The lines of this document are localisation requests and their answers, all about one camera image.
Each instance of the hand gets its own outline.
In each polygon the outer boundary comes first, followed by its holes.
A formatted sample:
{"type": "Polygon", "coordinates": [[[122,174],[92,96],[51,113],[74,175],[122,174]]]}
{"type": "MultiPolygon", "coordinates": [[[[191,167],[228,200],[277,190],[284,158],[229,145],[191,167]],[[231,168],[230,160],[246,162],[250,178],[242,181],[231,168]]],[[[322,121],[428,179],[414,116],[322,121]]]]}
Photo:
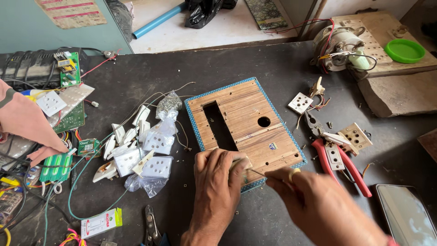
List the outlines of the hand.
{"type": "Polygon", "coordinates": [[[250,161],[245,153],[215,149],[197,153],[194,162],[194,213],[181,245],[217,245],[234,217],[240,175],[250,161]],[[229,170],[236,160],[241,161],[229,170]]]}
{"type": "Polygon", "coordinates": [[[318,246],[387,246],[387,236],[330,176],[290,168],[266,172],[266,184],[282,198],[292,221],[318,246]]]}

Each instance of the black workbench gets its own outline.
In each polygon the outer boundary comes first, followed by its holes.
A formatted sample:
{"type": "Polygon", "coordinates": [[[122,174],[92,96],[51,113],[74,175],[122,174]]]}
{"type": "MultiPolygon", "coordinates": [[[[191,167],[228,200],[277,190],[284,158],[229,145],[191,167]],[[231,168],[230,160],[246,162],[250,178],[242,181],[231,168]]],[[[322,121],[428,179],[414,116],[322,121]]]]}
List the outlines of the black workbench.
{"type": "MultiPolygon", "coordinates": [[[[112,132],[111,123],[120,123],[141,98],[147,98],[157,91],[167,92],[195,81],[196,84],[190,84],[177,93],[199,95],[246,78],[257,77],[276,110],[293,132],[297,143],[300,146],[307,145],[304,153],[309,163],[302,169],[322,172],[318,159],[311,160],[317,153],[310,146],[308,129],[303,124],[299,130],[294,130],[298,115],[287,108],[287,104],[298,92],[307,93],[319,76],[322,76],[326,98],[331,97],[332,100],[321,111],[314,110],[314,115],[322,123],[333,122],[332,132],[356,122],[372,134],[374,145],[360,151],[359,156],[351,158],[361,172],[368,163],[375,163],[366,172],[366,184],[415,186],[431,217],[437,221],[437,212],[434,210],[437,206],[437,165],[416,140],[418,136],[437,127],[437,115],[377,118],[367,107],[356,81],[347,71],[321,75],[318,69],[309,66],[311,56],[311,42],[118,56],[115,63],[107,62],[84,77],[86,84],[96,88],[87,99],[100,105],[98,108],[85,105],[88,117],[85,126],[80,128],[82,138],[103,139],[112,132]]],[[[102,61],[102,57],[94,56],[91,58],[90,67],[102,61]]],[[[151,110],[148,121],[154,125],[158,120],[154,118],[155,108],[151,110]]],[[[167,232],[171,243],[174,246],[179,245],[180,236],[188,229],[193,212],[193,162],[199,147],[185,108],[179,112],[178,120],[183,124],[188,134],[189,146],[193,150],[186,153],[175,142],[171,151],[174,162],[167,185],[151,199],[144,190],[127,192],[116,204],[122,208],[123,226],[87,240],[89,246],[100,245],[101,240],[113,241],[119,246],[139,245],[144,240],[144,208],[148,204],[154,208],[160,232],[167,232]]],[[[130,124],[126,125],[125,129],[131,127],[130,124]]],[[[179,138],[185,143],[183,134],[179,134],[179,138]]],[[[125,191],[123,184],[126,177],[92,182],[97,168],[104,163],[103,158],[92,160],[80,177],[71,202],[76,216],[84,218],[103,212],[125,191]]],[[[364,198],[357,187],[347,182],[341,174],[338,175],[338,180],[359,206],[383,225],[378,219],[380,213],[375,199],[364,198]]],[[[69,181],[62,185],[63,192],[52,200],[68,213],[69,181]]],[[[29,197],[24,211],[39,202],[32,195],[29,197]]],[[[43,238],[45,221],[41,209],[11,231],[11,245],[34,245],[38,239],[43,238]]],[[[304,233],[291,222],[279,196],[267,186],[242,194],[237,210],[239,214],[234,216],[220,245],[312,245],[304,233]]],[[[58,245],[66,236],[68,224],[56,209],[50,208],[48,217],[46,245],[58,245]]],[[[80,232],[79,223],[74,221],[73,228],[80,232]]]]}

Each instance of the rectangular cutout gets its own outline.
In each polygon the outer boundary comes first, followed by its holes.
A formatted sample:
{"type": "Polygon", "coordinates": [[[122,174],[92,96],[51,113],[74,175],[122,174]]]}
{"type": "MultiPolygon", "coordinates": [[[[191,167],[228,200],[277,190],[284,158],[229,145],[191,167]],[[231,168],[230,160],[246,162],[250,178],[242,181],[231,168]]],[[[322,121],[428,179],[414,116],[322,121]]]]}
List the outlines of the rectangular cutout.
{"type": "Polygon", "coordinates": [[[209,102],[202,107],[218,147],[228,151],[238,151],[217,101],[209,102]]]}

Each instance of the blue tape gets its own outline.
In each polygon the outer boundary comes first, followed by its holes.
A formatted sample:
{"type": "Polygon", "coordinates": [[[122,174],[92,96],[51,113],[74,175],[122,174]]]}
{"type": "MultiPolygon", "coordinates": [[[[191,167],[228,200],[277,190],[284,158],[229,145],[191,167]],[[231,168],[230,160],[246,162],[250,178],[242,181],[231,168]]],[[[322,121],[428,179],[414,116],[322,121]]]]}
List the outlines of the blue tape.
{"type": "MultiPolygon", "coordinates": [[[[199,148],[200,148],[200,150],[201,150],[201,151],[205,151],[205,146],[203,145],[203,141],[202,141],[202,139],[200,138],[199,129],[197,128],[197,124],[196,124],[196,122],[195,122],[195,120],[194,120],[193,113],[192,113],[191,108],[190,108],[190,105],[189,105],[189,101],[194,100],[194,99],[197,99],[197,98],[200,98],[200,97],[203,97],[203,96],[206,96],[206,95],[209,95],[209,94],[214,93],[214,92],[218,92],[218,91],[224,90],[224,89],[229,88],[229,87],[232,87],[232,86],[234,86],[234,85],[238,85],[238,84],[241,84],[241,83],[244,83],[244,82],[248,82],[248,81],[252,81],[252,80],[255,80],[255,83],[257,84],[258,88],[259,88],[260,91],[263,93],[265,99],[266,99],[267,102],[270,104],[270,107],[272,107],[273,112],[274,112],[274,113],[276,114],[276,116],[279,118],[280,122],[281,122],[282,125],[284,126],[285,130],[287,131],[287,133],[288,133],[288,135],[290,136],[291,140],[293,140],[293,143],[296,145],[297,149],[299,150],[299,153],[300,153],[301,156],[302,156],[302,161],[299,162],[299,163],[297,163],[297,164],[295,164],[295,165],[293,165],[293,166],[291,166],[291,168],[300,168],[300,167],[306,165],[306,164],[308,163],[308,160],[306,159],[306,157],[305,157],[305,155],[303,154],[302,150],[299,148],[299,145],[298,145],[298,143],[296,142],[296,140],[294,139],[294,137],[291,135],[290,130],[287,128],[287,126],[285,125],[284,121],[281,119],[281,116],[279,116],[279,113],[278,113],[278,112],[276,111],[276,109],[274,108],[272,102],[271,102],[270,99],[267,97],[266,92],[265,92],[264,89],[261,87],[261,85],[260,85],[260,83],[258,82],[257,78],[255,78],[255,77],[248,78],[248,79],[245,79],[245,80],[242,80],[242,81],[239,81],[239,82],[236,82],[236,83],[233,83],[233,84],[230,84],[230,85],[227,85],[227,86],[224,86],[224,87],[221,87],[221,88],[215,89],[215,90],[213,90],[213,91],[208,91],[208,92],[206,92],[206,93],[203,93],[203,94],[200,94],[200,95],[197,95],[197,96],[194,96],[194,97],[188,98],[188,99],[186,99],[186,100],[184,101],[184,103],[185,103],[185,107],[187,108],[188,116],[190,117],[191,125],[193,126],[194,134],[196,135],[197,143],[199,144],[199,148]]],[[[249,190],[255,189],[255,188],[257,188],[257,187],[260,187],[260,186],[261,186],[265,181],[266,181],[266,178],[263,178],[263,179],[260,179],[260,180],[258,180],[258,181],[255,181],[255,182],[253,182],[253,183],[250,183],[250,184],[248,184],[248,185],[245,185],[245,186],[243,186],[243,187],[241,188],[241,193],[244,193],[244,192],[247,192],[247,191],[249,191],[249,190]]]]}

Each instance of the sticker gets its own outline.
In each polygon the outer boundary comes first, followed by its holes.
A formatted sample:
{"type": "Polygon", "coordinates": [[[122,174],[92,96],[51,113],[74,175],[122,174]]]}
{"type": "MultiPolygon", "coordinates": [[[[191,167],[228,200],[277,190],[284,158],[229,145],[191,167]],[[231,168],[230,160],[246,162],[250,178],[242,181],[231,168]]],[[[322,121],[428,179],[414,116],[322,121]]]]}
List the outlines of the sticker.
{"type": "Polygon", "coordinates": [[[94,0],[34,0],[59,28],[108,23],[94,0]]]}
{"type": "Polygon", "coordinates": [[[274,149],[277,149],[277,146],[276,146],[276,144],[273,142],[273,143],[271,143],[271,144],[269,145],[269,148],[272,149],[272,150],[274,150],[274,149]]]}
{"type": "Polygon", "coordinates": [[[87,145],[85,145],[84,150],[90,150],[90,149],[93,149],[93,144],[87,144],[87,145]]]}

